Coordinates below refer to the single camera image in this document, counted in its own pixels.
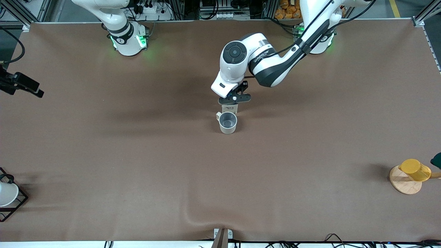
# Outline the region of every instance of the black metal rack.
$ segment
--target black metal rack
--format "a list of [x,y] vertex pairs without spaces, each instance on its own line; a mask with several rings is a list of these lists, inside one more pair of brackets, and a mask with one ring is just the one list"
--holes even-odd
[[[0,167],[0,174],[6,174],[6,172],[3,170],[3,168]],[[9,218],[9,216],[11,216],[15,211],[17,211],[17,209],[19,207],[21,207],[25,201],[28,200],[28,196],[25,194],[25,192],[23,192],[23,190],[20,189],[19,187],[19,195],[17,196],[17,198],[9,205],[5,206],[5,207],[0,207],[0,222],[4,222],[6,219]]]

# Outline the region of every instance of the white mug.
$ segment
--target white mug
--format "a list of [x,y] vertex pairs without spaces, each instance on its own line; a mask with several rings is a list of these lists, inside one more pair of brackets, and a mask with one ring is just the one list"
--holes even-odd
[[219,121],[220,130],[224,134],[232,134],[236,130],[237,117],[231,112],[217,112],[216,119]]
[[14,177],[9,174],[1,174],[0,180],[7,177],[7,183],[0,182],[0,207],[11,204],[19,195],[19,187],[14,184]]

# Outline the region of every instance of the yellow cup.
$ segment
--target yellow cup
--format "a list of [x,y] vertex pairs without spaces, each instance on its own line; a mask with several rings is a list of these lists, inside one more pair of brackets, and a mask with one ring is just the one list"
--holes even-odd
[[416,182],[424,182],[432,174],[429,167],[412,158],[404,161],[398,168]]

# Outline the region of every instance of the yellow line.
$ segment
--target yellow line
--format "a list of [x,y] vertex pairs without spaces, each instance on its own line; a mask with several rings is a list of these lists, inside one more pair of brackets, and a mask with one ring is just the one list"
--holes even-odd
[[392,7],[392,12],[395,18],[401,18],[400,12],[398,12],[398,8],[396,6],[395,0],[389,0],[390,6]]

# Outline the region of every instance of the table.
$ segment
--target table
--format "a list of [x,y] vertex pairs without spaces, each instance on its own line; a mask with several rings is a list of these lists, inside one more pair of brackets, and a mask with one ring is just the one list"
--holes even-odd
[[269,21],[158,23],[147,51],[123,57],[99,24],[33,24],[9,72],[45,95],[0,99],[0,166],[30,198],[0,240],[195,240],[218,227],[241,240],[439,239],[440,182],[408,196],[387,181],[440,152],[423,29],[340,26],[277,87],[249,80],[253,100],[223,135],[210,85],[223,46],[253,32],[292,43]]

